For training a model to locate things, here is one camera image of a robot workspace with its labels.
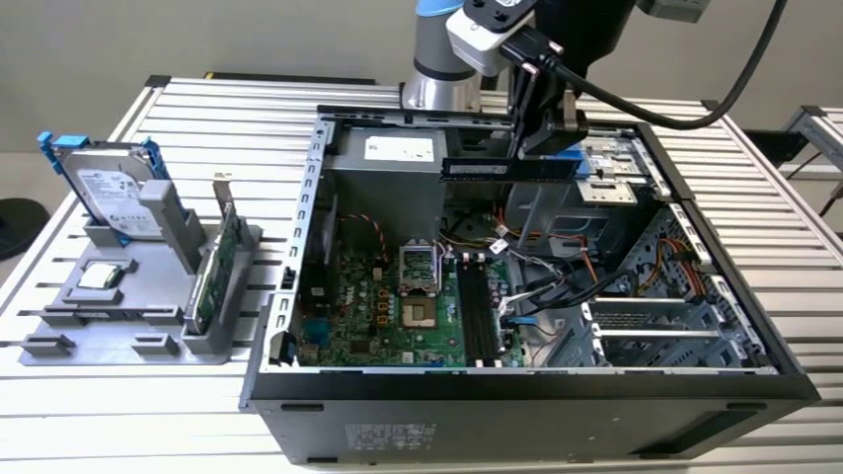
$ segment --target hard drive label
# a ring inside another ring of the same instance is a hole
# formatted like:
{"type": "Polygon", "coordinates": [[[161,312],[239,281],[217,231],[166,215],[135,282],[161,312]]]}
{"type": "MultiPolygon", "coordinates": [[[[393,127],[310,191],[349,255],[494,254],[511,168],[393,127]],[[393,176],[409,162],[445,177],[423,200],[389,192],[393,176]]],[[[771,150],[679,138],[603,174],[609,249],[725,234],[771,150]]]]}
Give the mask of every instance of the hard drive label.
{"type": "Polygon", "coordinates": [[[139,202],[139,185],[130,175],[102,170],[79,170],[77,175],[113,228],[130,237],[161,237],[154,214],[139,202]]]}

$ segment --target processor chip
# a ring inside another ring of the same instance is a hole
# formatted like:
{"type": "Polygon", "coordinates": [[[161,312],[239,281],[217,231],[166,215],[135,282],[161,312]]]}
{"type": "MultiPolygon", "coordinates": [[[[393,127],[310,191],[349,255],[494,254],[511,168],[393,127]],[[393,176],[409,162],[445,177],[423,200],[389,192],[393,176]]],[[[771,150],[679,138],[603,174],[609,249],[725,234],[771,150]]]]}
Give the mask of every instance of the processor chip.
{"type": "Polygon", "coordinates": [[[119,265],[93,263],[85,269],[77,286],[89,289],[109,289],[114,286],[122,274],[123,270],[119,265]]]}

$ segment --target green circuit board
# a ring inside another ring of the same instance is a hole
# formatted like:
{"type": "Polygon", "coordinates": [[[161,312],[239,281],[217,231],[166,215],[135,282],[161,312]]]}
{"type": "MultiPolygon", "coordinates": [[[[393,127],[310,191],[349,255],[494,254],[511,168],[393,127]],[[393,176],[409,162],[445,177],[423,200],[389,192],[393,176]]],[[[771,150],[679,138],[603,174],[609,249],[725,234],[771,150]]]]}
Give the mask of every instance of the green circuit board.
{"type": "MultiPolygon", "coordinates": [[[[314,326],[306,320],[299,361],[319,366],[426,366],[466,367],[463,324],[458,290],[457,261],[446,260],[442,290],[435,298],[398,293],[398,268],[390,266],[375,279],[378,260],[371,254],[346,251],[339,257],[337,304],[327,321],[314,326]],[[426,303],[421,308],[417,302],[426,303]],[[427,319],[415,319],[415,306],[427,319]],[[426,327],[407,325],[426,324],[426,327]]],[[[487,266],[490,287],[507,282],[502,262],[487,266]]],[[[501,357],[506,366],[521,366],[518,338],[513,350],[501,357]]]]}

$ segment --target sticker label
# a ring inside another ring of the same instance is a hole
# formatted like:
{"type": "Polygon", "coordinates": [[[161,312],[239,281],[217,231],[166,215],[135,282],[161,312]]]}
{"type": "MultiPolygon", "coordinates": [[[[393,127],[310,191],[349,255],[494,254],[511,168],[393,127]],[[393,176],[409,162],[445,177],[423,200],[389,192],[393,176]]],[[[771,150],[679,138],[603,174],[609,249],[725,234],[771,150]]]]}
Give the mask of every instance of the sticker label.
{"type": "Polygon", "coordinates": [[[346,425],[349,449],[354,451],[429,450],[435,433],[435,423],[346,425]]]}
{"type": "Polygon", "coordinates": [[[503,239],[498,239],[494,241],[494,243],[489,246],[489,250],[491,250],[491,253],[498,255],[501,252],[503,252],[506,250],[506,248],[510,246],[510,244],[507,243],[506,240],[503,239]]]}
{"type": "Polygon", "coordinates": [[[409,138],[403,136],[371,136],[367,138],[367,160],[419,161],[433,163],[434,138],[409,138]]]}
{"type": "Polygon", "coordinates": [[[505,165],[451,165],[449,171],[453,175],[506,175],[505,165]]]}
{"type": "Polygon", "coordinates": [[[121,171],[79,170],[77,176],[114,229],[130,237],[161,237],[159,224],[153,212],[139,203],[141,189],[130,175],[121,171]]]}

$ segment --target white wall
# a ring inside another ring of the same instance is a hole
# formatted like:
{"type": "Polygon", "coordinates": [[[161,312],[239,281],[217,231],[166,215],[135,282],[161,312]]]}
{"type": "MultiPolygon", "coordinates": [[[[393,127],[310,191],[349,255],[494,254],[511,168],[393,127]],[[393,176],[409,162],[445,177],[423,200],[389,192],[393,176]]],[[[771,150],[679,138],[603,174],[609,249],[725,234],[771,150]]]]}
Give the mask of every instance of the white wall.
{"type": "MultiPolygon", "coordinates": [[[[715,0],[699,25],[637,12],[591,78],[627,96],[721,98],[774,0],[715,0]]],[[[371,77],[411,67],[411,0],[0,0],[0,150],[45,128],[106,136],[153,73],[371,77]]],[[[779,126],[806,103],[843,105],[842,0],[791,0],[734,117],[779,126]]]]}

